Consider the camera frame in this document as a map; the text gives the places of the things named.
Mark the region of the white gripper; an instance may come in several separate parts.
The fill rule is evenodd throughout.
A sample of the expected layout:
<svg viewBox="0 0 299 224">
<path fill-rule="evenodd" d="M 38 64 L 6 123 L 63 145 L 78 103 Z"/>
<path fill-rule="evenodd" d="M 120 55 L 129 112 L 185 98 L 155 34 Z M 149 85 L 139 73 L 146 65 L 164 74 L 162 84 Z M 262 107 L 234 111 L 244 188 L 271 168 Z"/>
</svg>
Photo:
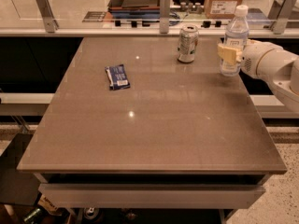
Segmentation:
<svg viewBox="0 0 299 224">
<path fill-rule="evenodd" d="M 242 72 L 256 79 L 259 78 L 259 64 L 265 55 L 273 50 L 282 50 L 282 47 L 270 42 L 261 42 L 254 39 L 247 40 L 244 50 L 229 47 L 222 43 L 218 44 L 218 55 L 222 63 L 235 65 L 241 62 Z"/>
</svg>

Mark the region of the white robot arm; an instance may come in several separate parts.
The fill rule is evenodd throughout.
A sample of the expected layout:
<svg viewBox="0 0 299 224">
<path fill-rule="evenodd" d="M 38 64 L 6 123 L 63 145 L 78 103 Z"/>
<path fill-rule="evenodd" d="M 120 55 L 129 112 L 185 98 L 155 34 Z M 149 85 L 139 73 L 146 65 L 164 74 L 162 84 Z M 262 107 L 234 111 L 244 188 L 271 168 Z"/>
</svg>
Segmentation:
<svg viewBox="0 0 299 224">
<path fill-rule="evenodd" d="M 294 113 L 299 113 L 299 56 L 270 42 L 248 40 L 243 49 L 218 44 L 228 64 L 240 63 L 248 76 L 260 79 Z"/>
</svg>

